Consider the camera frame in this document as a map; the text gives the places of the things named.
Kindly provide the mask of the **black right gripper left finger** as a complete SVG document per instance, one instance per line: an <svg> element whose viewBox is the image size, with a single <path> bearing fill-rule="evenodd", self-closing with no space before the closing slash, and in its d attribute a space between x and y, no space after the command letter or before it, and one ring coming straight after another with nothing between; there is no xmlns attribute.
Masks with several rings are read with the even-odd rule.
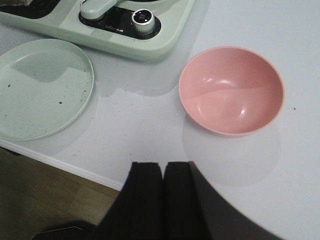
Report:
<svg viewBox="0 0 320 240"><path fill-rule="evenodd" d="M133 162L126 182L99 225L101 240L160 240L163 180L157 163Z"/></svg>

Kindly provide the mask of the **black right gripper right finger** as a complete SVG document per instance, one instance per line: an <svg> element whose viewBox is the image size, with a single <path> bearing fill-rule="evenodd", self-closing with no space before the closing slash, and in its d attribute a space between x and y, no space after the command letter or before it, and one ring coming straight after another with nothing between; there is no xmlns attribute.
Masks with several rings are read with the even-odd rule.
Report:
<svg viewBox="0 0 320 240"><path fill-rule="evenodd" d="M206 240L203 216L187 162L170 162L164 172L164 232L167 240Z"/></svg>

